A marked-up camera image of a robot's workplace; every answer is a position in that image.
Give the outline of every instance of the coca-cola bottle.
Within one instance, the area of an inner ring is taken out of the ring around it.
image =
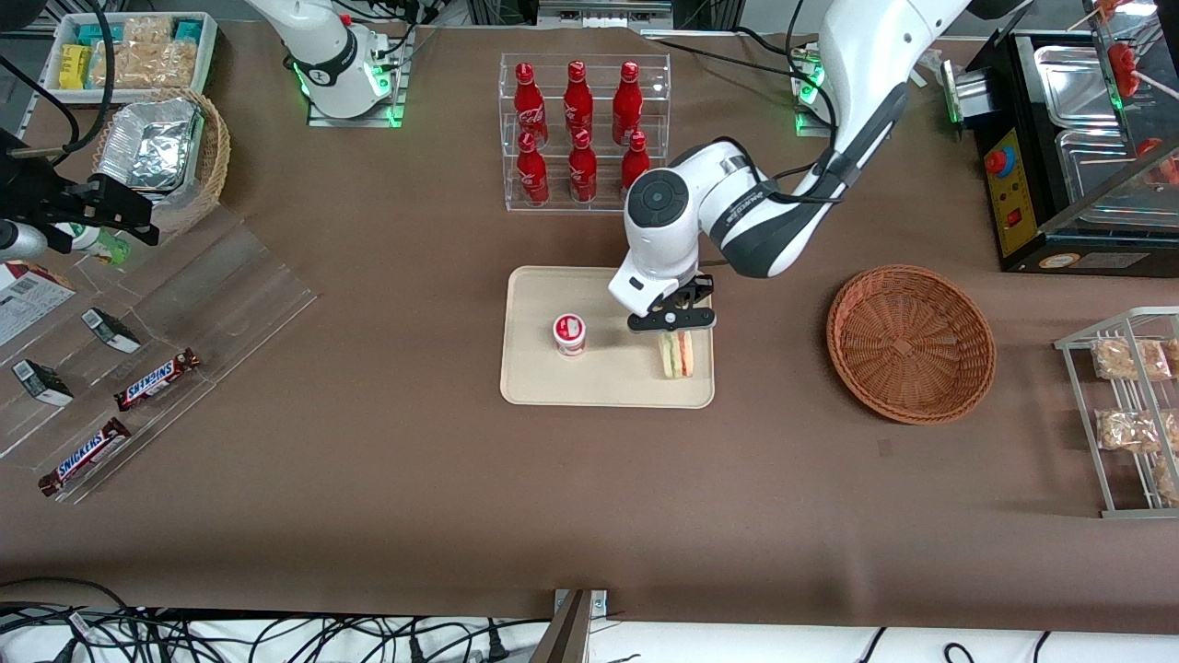
[[[631,132],[639,127],[643,117],[643,91],[639,90],[639,65],[623,63],[623,80],[614,92],[614,143],[626,145]]]
[[[623,155],[623,201],[626,192],[640,175],[651,170],[651,157],[647,156],[647,134],[635,129],[631,133],[631,147]]]
[[[536,151],[536,138],[532,133],[520,132],[516,170],[520,171],[520,185],[523,186],[529,205],[538,206],[548,201],[548,171],[545,157]]]
[[[569,197],[588,203],[598,195],[598,155],[590,147],[590,132],[578,131],[569,152]]]
[[[536,87],[536,78],[532,65],[516,65],[516,118],[520,131],[532,133],[536,138],[536,147],[544,147],[548,142],[548,123],[545,122],[545,96]]]
[[[565,127],[569,136],[579,131],[593,138],[593,93],[586,84],[586,66],[581,60],[569,63],[569,84],[565,88]]]

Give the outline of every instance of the white robotic arm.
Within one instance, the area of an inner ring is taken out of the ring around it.
[[[245,0],[278,32],[311,103],[351,118],[389,96],[389,38],[344,25],[331,0]]]
[[[663,302],[696,276],[699,232],[738,274],[782,274],[831,209],[822,201],[856,182],[901,117],[917,59],[969,1],[835,0],[819,31],[819,57],[838,131],[793,197],[783,196],[740,145],[724,138],[644,173],[627,195],[631,250],[611,294],[639,319],[663,315]]]

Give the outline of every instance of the wicker basket with foil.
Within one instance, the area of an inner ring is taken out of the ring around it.
[[[195,191],[177,204],[167,198],[156,204],[152,210],[152,223],[163,232],[184,232],[212,211],[225,186],[229,172],[230,138],[229,127],[222,119],[217,107],[206,97],[186,88],[159,90],[151,94],[151,101],[169,99],[187,99],[200,107],[204,116],[204,130],[200,133],[200,150],[193,172]],[[107,122],[98,138],[98,150],[94,152],[94,170],[98,170],[111,136],[112,122]]]
[[[995,342],[982,311],[920,267],[880,267],[848,281],[831,304],[826,342],[851,393],[904,424],[954,421],[995,379]]]

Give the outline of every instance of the acrylic display stand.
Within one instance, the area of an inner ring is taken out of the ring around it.
[[[131,257],[118,267],[77,254],[37,261],[77,294],[0,346],[0,462],[27,468],[29,491],[112,416],[132,433],[54,495],[58,501],[75,504],[93,492],[315,300],[222,206],[158,247],[129,241]],[[140,348],[124,354],[103,343],[81,321],[91,307],[118,317]],[[199,368],[130,412],[118,411],[113,394],[185,348],[200,359]],[[74,400],[59,408],[29,396],[12,372],[26,359],[55,369]]]
[[[593,151],[598,155],[598,195],[588,203],[577,203],[569,196],[569,152],[573,142],[565,129],[565,87],[568,65],[581,60],[586,65],[586,83],[593,92]],[[667,162],[671,131],[671,57],[670,55],[584,55],[571,53],[505,53],[500,58],[500,142],[503,151],[503,203],[508,210],[542,212],[620,212],[623,211],[621,164],[626,149],[611,136],[614,91],[618,90],[623,63],[639,65],[639,88],[643,91],[643,119],[639,129],[647,134],[651,168]],[[540,149],[548,170],[548,202],[533,206],[520,185],[515,168],[520,153],[520,136],[515,113],[515,67],[532,65],[536,86],[545,96],[548,143]]]

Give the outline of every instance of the beige tray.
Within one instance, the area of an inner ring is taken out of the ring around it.
[[[500,393],[515,405],[671,407],[697,409],[712,401],[712,330],[692,334],[696,370],[667,380],[658,334],[633,334],[626,309],[606,289],[613,269],[521,267],[508,278]],[[556,352],[553,321],[575,313],[586,322],[586,350]]]

